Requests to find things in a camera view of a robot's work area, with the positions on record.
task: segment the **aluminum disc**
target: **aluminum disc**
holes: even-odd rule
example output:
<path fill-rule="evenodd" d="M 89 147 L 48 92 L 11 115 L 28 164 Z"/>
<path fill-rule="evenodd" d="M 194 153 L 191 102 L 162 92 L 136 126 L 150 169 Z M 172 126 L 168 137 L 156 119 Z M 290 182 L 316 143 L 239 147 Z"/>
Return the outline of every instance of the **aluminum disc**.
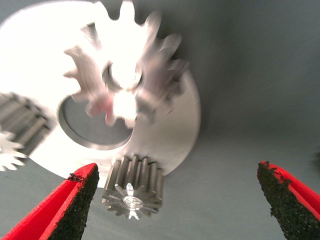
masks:
<path fill-rule="evenodd" d="M 80 89 L 77 81 L 63 77 L 74 68 L 64 50 L 72 46 L 78 29 L 93 22 L 93 16 L 91 2 L 50 2 L 19 11 L 0 28 L 0 92 L 30 98 L 55 123 L 30 158 L 63 178 L 97 163 L 101 188 L 112 163 L 124 155 L 147 156 L 166 175 L 187 157 L 199 132 L 199 94 L 189 71 L 181 77 L 184 91 L 173 98 L 173 111 L 157 111 L 153 124 L 138 118 L 132 134 L 118 145 L 87 141 L 59 118 L 63 101 Z"/>

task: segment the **spur gear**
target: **spur gear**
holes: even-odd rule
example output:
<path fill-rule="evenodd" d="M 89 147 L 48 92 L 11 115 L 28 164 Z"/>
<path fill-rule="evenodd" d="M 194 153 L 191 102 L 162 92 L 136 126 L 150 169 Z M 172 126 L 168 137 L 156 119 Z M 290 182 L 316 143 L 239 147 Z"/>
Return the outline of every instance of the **spur gear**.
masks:
<path fill-rule="evenodd" d="M 156 162 L 148 158 L 117 160 L 109 171 L 104 186 L 102 203 L 117 216 L 139 220 L 142 215 L 150 217 L 162 206 L 163 172 Z"/>
<path fill-rule="evenodd" d="M 24 146 L 20 143 L 13 142 L 15 135 L 11 132 L 1 131 L 0 129 L 0 171 L 18 170 L 16 165 L 24 166 L 24 162 L 16 158 L 26 158 L 19 149 Z"/>
<path fill-rule="evenodd" d="M 151 13 L 139 25 L 131 1 L 123 1 L 118 20 L 109 18 L 101 2 L 94 7 L 94 24 L 84 27 L 79 43 L 64 51 L 76 66 L 64 76 L 75 78 L 81 88 L 73 99 L 89 101 L 89 116 L 103 112 L 108 125 L 122 118 L 128 128 L 139 116 L 153 122 L 160 107 L 170 112 L 171 99 L 181 93 L 180 77 L 188 68 L 184 60 L 171 60 L 181 36 L 157 39 L 160 14 Z"/>
<path fill-rule="evenodd" d="M 48 120 L 26 98 L 0 94 L 0 171 L 17 170 L 49 131 Z"/>

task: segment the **circular disc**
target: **circular disc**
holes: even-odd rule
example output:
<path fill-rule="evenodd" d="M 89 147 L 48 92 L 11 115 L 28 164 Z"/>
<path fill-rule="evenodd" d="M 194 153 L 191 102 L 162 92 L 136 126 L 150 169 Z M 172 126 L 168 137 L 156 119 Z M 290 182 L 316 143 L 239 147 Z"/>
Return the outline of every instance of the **circular disc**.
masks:
<path fill-rule="evenodd" d="M 83 146 L 60 126 L 61 102 L 80 89 L 75 79 L 63 77 L 75 67 L 64 50 L 75 42 L 76 31 L 93 22 L 91 9 L 91 2 L 44 3 L 19 11 L 0 28 L 1 92 L 30 98 L 55 122 L 30 158 L 63 178 L 83 165 L 97 163 L 101 188 L 113 161 L 124 155 L 147 156 L 157 161 L 166 175 L 187 157 L 199 132 L 199 94 L 188 71 L 181 77 L 183 94 L 173 98 L 173 111 L 159 109 L 153 124 L 138 119 L 124 145 L 111 150 L 99 150 L 94 143 Z"/>

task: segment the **metal plate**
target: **metal plate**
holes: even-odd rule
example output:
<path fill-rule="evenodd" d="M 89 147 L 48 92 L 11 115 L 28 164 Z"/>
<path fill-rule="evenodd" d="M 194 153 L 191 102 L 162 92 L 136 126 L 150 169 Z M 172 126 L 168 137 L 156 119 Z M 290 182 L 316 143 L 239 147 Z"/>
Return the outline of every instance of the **metal plate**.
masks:
<path fill-rule="evenodd" d="M 138 119 L 131 138 L 118 148 L 82 146 L 59 124 L 61 102 L 79 90 L 76 80 L 62 75 L 74 68 L 63 51 L 72 46 L 75 32 L 93 21 L 91 9 L 92 3 L 78 1 L 35 5 L 14 14 L 0 28 L 0 91 L 29 97 L 55 120 L 53 131 L 30 158 L 64 178 L 95 162 L 100 172 L 99 187 L 104 186 L 113 161 L 123 155 L 148 156 L 166 175 L 186 158 L 199 132 L 199 94 L 188 71 L 181 79 L 184 93 L 173 99 L 173 111 L 166 114 L 159 110 L 154 124 Z"/>

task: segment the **blurred gear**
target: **blurred gear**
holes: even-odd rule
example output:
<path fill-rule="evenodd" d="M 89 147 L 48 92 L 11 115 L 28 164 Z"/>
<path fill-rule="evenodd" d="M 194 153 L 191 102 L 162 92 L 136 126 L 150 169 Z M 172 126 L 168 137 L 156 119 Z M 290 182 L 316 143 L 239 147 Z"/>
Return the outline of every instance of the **blurred gear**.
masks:
<path fill-rule="evenodd" d="M 16 165 L 24 166 L 25 164 L 16 158 L 26 158 L 21 152 L 18 152 L 19 149 L 22 149 L 24 146 L 13 142 L 15 135 L 10 132 L 1 131 L 0 129 L 0 171 L 5 172 L 9 170 L 18 170 Z"/>
<path fill-rule="evenodd" d="M 139 220 L 142 215 L 156 214 L 162 206 L 163 172 L 148 158 L 117 160 L 109 171 L 102 195 L 102 203 L 117 216 Z"/>
<path fill-rule="evenodd" d="M 81 88 L 73 99 L 89 101 L 88 115 L 106 113 L 108 125 L 122 118 L 128 128 L 141 115 L 153 122 L 159 107 L 172 111 L 171 99 L 181 93 L 180 77 L 188 68 L 186 61 L 171 60 L 181 36 L 157 39 L 159 13 L 136 24 L 134 5 L 128 0 L 123 1 L 118 20 L 109 18 L 101 2 L 94 8 L 94 24 L 84 27 L 79 43 L 64 51 L 76 66 L 64 76 L 75 78 Z"/>
<path fill-rule="evenodd" d="M 49 129 L 48 120 L 28 99 L 0 94 L 0 171 L 17 170 Z"/>

